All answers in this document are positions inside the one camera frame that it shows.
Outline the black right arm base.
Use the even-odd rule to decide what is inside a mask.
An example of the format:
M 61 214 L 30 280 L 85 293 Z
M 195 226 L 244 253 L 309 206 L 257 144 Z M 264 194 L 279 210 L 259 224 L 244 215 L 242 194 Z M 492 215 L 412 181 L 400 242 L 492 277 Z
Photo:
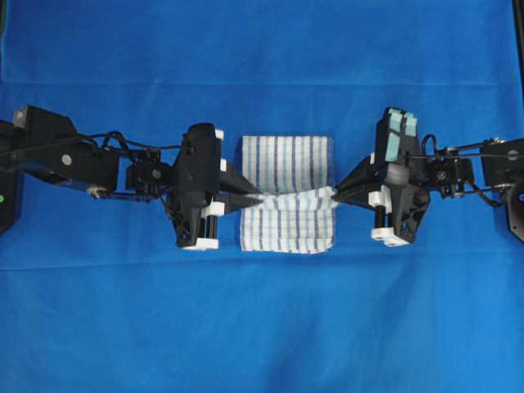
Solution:
M 508 230 L 523 242 L 523 181 L 506 187 L 502 192 L 502 199 L 506 209 Z

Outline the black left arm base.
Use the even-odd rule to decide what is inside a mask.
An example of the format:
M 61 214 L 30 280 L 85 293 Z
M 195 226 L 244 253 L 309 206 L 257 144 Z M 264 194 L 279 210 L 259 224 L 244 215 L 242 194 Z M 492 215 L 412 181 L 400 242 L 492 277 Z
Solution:
M 19 170 L 1 172 L 1 235 L 20 218 L 23 174 Z

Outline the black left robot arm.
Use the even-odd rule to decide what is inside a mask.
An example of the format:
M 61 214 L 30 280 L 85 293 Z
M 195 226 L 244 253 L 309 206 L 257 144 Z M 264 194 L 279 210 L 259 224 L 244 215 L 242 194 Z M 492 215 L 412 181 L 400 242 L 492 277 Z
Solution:
M 1 231 L 18 220 L 22 179 L 86 192 L 96 200 L 160 201 L 186 250 L 216 249 L 218 219 L 261 203 L 260 191 L 222 157 L 224 131 L 190 126 L 174 163 L 163 147 L 118 131 L 81 134 L 66 116 L 26 105 L 1 123 Z

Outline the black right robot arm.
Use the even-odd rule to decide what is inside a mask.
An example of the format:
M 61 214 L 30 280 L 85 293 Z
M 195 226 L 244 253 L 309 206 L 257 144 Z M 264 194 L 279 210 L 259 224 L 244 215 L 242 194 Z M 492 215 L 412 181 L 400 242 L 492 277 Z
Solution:
M 416 239 L 432 192 L 442 198 L 476 194 L 493 208 L 504 207 L 509 231 L 522 239 L 522 139 L 440 149 L 435 135 L 419 136 L 413 113 L 387 107 L 373 152 L 336 185 L 332 198 L 373 211 L 373 240 L 406 246 Z

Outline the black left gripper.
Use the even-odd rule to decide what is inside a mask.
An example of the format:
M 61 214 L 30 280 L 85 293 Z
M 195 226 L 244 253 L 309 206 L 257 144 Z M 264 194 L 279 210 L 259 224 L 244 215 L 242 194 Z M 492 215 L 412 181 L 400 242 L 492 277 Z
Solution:
M 169 170 L 166 212 L 172 221 L 176 246 L 207 251 L 219 247 L 214 234 L 216 218 L 259 205 L 262 200 L 244 194 L 259 194 L 235 166 L 221 160 L 223 134 L 212 123 L 189 127 Z M 220 190 L 219 207 L 214 199 Z

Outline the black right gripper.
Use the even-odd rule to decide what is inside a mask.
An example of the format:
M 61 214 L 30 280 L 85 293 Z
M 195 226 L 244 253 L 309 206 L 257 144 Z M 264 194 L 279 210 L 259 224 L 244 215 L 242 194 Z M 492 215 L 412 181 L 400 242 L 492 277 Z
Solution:
M 336 185 L 332 199 L 384 214 L 372 230 L 372 239 L 385 246 L 407 246 L 429 207 L 429 191 L 423 186 L 424 162 L 420 159 L 418 119 L 394 107 L 385 109 L 377 122 L 375 149 Z M 376 175 L 377 190 L 344 192 Z

